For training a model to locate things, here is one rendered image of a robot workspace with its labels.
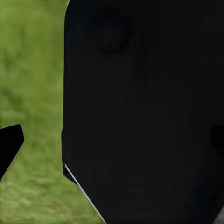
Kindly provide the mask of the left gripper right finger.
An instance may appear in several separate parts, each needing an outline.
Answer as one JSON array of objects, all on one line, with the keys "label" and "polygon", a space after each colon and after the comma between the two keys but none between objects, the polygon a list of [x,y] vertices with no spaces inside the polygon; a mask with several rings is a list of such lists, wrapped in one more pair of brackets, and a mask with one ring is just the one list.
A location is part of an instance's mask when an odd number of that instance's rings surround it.
[{"label": "left gripper right finger", "polygon": [[209,141],[224,162],[224,126],[214,124],[210,132]]}]

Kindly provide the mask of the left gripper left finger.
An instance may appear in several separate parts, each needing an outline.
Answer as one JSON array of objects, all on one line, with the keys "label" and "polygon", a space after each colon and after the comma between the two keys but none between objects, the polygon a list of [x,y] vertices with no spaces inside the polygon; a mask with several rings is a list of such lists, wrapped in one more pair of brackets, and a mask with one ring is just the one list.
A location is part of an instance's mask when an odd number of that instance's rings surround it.
[{"label": "left gripper left finger", "polygon": [[0,129],[0,179],[24,142],[20,124]]}]

